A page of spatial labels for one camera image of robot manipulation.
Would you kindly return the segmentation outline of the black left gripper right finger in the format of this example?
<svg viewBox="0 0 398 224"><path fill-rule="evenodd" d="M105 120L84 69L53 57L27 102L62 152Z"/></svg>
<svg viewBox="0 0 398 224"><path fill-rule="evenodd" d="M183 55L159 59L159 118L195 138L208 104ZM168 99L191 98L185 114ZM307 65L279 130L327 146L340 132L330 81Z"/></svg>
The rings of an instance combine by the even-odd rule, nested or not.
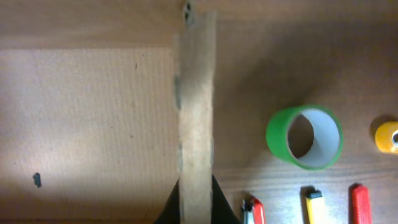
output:
<svg viewBox="0 0 398 224"><path fill-rule="evenodd" d="M240 224L234 214L215 176L212 175L211 224Z"/></svg>

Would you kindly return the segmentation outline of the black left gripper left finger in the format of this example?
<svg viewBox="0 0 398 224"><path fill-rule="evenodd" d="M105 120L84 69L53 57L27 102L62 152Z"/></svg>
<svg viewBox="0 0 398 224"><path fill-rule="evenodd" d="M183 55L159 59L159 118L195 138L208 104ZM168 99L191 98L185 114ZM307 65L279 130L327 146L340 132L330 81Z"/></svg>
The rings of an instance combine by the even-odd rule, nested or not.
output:
<svg viewBox="0 0 398 224"><path fill-rule="evenodd" d="M179 180L174 185L164 208L154 224L180 224Z"/></svg>

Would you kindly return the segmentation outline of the green tape roll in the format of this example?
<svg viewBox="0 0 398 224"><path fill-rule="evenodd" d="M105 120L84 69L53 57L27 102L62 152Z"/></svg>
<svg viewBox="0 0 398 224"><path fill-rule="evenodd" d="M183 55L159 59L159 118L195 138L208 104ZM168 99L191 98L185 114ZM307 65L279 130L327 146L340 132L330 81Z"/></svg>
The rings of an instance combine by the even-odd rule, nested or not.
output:
<svg viewBox="0 0 398 224"><path fill-rule="evenodd" d="M313 143L302 157L295 157L288 138L297 117L305 117L313 128ZM328 109L320 105L302 105L275 113L266 129L267 146L276 158L306 170L322 170L332 166L340 157L344 136L340 122Z"/></svg>

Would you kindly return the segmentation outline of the brown cardboard box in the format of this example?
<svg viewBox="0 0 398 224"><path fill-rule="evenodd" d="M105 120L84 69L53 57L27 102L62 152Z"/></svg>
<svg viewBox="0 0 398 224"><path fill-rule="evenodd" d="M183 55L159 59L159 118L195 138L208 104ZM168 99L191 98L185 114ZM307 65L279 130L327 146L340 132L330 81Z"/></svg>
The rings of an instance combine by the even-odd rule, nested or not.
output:
<svg viewBox="0 0 398 224"><path fill-rule="evenodd" d="M211 220L216 15L166 47L1 50L1 220Z"/></svg>

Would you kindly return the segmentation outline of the red utility knife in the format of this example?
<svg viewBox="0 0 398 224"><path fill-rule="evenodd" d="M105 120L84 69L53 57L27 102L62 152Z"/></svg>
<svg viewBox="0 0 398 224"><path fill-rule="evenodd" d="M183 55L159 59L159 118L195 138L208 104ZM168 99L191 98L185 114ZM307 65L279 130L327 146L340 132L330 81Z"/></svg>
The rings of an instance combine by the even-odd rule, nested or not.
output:
<svg viewBox="0 0 398 224"><path fill-rule="evenodd" d="M369 190L364 185L356 185L351 191L354 224L372 224Z"/></svg>

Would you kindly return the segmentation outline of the yellow tape roll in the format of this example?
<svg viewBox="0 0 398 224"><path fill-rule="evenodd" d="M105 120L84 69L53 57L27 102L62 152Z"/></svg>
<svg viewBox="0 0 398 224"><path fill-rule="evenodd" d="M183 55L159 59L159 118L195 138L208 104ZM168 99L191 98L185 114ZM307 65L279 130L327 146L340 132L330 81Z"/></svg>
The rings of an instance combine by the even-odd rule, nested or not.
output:
<svg viewBox="0 0 398 224"><path fill-rule="evenodd" d="M397 154L397 121L386 122L376 130L377 148L386 154Z"/></svg>

